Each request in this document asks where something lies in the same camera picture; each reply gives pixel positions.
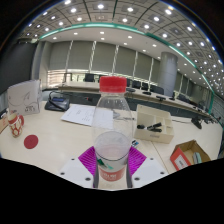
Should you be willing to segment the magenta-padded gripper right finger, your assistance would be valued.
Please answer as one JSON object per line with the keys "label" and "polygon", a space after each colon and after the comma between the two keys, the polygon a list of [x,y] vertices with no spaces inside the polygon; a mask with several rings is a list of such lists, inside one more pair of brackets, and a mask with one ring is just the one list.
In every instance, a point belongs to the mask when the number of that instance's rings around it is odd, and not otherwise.
{"label": "magenta-padded gripper right finger", "polygon": [[167,171],[154,157],[146,157],[131,147],[126,170],[128,188],[140,188],[167,176]]}

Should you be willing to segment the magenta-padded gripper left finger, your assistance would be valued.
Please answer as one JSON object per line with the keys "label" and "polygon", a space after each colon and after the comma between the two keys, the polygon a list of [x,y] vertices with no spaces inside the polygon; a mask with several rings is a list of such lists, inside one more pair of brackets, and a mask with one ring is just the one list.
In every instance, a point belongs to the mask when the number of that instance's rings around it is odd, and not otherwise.
{"label": "magenta-padded gripper left finger", "polygon": [[84,188],[97,188],[99,173],[94,147],[70,159],[59,171],[59,176]]}

